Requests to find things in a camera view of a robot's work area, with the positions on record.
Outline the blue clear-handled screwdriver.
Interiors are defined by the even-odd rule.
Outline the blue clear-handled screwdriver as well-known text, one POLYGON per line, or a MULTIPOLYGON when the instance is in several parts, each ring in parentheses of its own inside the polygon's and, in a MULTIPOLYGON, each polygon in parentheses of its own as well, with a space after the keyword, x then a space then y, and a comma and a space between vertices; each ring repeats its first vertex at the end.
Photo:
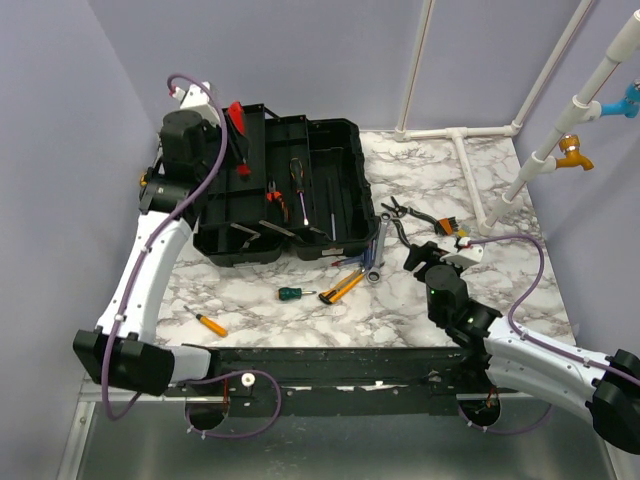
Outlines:
POLYGON ((372 246, 369 246, 363 253, 357 256, 336 260, 331 263, 333 267, 343 267, 347 265, 360 265, 366 270, 370 269, 375 260, 375 252, 372 246))

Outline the orange black pliers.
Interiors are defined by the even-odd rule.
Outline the orange black pliers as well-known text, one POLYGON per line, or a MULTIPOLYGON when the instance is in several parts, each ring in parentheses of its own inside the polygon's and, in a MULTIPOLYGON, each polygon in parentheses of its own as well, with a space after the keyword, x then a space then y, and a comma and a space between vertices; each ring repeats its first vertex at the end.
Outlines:
POLYGON ((283 223, 285 225, 289 224, 290 221, 290 212, 288 206, 284 200, 284 196, 277 189, 276 182, 274 180, 269 180, 267 183, 267 193, 266 198, 270 203, 277 204, 283 218, 283 223))

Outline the yellow utility knife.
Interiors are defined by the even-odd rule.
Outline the yellow utility knife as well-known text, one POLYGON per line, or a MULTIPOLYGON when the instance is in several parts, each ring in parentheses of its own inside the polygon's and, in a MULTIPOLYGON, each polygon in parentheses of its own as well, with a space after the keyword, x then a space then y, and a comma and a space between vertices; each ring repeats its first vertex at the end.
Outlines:
POLYGON ((353 289, 365 276, 365 269, 360 268, 343 278, 335 286, 318 295, 321 302, 326 305, 337 303, 344 295, 353 289))

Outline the black plastic toolbox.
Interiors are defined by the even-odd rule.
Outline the black plastic toolbox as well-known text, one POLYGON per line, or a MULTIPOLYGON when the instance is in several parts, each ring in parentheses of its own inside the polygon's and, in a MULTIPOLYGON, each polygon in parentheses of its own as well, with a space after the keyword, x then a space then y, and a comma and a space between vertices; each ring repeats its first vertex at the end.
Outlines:
POLYGON ((262 104, 243 109, 251 174, 241 177, 233 166, 221 168, 199 217, 194 248, 220 267, 271 263, 287 250, 303 261, 363 253, 379 220, 365 175, 359 127, 344 118, 273 117, 262 104), (290 173, 294 157, 302 163, 308 226, 290 173), (338 242, 330 233, 328 177, 339 183, 342 196, 345 236, 338 242), (269 180, 284 196, 288 225, 278 205, 266 198, 269 180))

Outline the green stubby screwdriver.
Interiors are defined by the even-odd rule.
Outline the green stubby screwdriver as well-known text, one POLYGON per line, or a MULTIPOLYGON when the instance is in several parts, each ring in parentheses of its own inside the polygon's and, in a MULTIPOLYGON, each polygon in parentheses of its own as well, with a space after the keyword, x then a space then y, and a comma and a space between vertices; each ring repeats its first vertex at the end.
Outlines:
POLYGON ((279 301, 292 301, 301 299, 307 295, 315 295, 316 291, 303 290, 302 288, 282 287, 277 291, 279 301))

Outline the orange handled screwdriver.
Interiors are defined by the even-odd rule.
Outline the orange handled screwdriver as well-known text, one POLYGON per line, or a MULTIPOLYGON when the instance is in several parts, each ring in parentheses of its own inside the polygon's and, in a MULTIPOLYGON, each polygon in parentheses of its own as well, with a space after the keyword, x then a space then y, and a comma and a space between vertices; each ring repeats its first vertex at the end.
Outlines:
POLYGON ((209 317, 196 312, 195 310, 193 310, 192 308, 190 308, 187 305, 183 306, 184 310, 187 311, 189 314, 191 314, 192 316, 194 316, 202 325, 204 325, 207 329, 209 329, 211 332, 215 333, 216 335, 218 335, 219 337, 226 337, 228 335, 228 331, 222 327, 221 325, 219 325, 218 323, 216 323, 215 321, 211 320, 209 317))

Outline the ratchet wrench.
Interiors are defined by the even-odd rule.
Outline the ratchet wrench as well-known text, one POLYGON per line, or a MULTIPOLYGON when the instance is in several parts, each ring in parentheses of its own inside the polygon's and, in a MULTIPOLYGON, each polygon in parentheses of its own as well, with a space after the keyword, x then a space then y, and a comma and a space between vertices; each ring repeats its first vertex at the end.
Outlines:
POLYGON ((382 278, 380 269, 377 267, 372 267, 367 271, 366 278, 367 281, 372 285, 379 283, 382 278))

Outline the steel claw hammer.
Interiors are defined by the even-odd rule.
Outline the steel claw hammer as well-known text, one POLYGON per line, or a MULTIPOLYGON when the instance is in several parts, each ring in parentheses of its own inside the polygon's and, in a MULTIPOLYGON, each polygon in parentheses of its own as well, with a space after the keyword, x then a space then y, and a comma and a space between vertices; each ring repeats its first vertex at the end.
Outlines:
POLYGON ((338 242, 344 239, 345 221, 339 183, 333 177, 328 177, 326 180, 326 194, 330 233, 332 240, 338 242))

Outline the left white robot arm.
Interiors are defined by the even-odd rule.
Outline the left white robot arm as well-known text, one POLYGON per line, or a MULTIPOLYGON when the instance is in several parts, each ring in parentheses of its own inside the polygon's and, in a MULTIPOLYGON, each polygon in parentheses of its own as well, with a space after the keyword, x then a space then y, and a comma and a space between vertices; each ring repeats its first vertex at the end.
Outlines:
POLYGON ((135 240, 110 301, 91 330, 80 330, 73 351, 91 380, 112 388, 161 395, 188 382, 201 395, 214 393, 220 368, 204 347, 156 343, 161 303, 174 265, 205 208, 214 179, 230 153, 232 126, 207 81, 187 89, 167 80, 177 110, 159 133, 159 154, 141 188, 135 240))

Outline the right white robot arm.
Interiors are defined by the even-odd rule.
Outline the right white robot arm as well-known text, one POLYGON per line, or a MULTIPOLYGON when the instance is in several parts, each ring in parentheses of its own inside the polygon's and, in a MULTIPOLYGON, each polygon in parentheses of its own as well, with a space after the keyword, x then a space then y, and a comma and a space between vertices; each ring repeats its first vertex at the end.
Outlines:
POLYGON ((460 367, 469 390, 516 390, 589 422, 612 446, 639 452, 639 359, 570 346, 532 331, 511 313, 473 300, 463 271, 483 256, 483 241, 463 238, 448 252, 436 243, 409 248, 404 268, 426 287, 429 319, 476 358, 460 367))

